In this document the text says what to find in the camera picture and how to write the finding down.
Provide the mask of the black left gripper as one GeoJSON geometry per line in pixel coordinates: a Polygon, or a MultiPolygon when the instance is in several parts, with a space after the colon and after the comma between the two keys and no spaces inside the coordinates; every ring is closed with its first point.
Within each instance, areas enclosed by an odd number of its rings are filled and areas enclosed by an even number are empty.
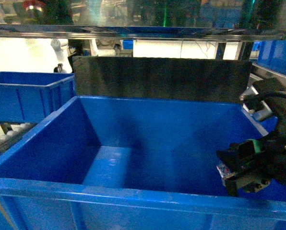
{"type": "Polygon", "coordinates": [[[255,81],[240,100],[257,121],[275,116],[277,124],[264,137],[232,143],[216,152],[228,195],[238,196],[239,189],[256,193],[272,180],[286,186],[286,87],[276,78],[255,81]]]}

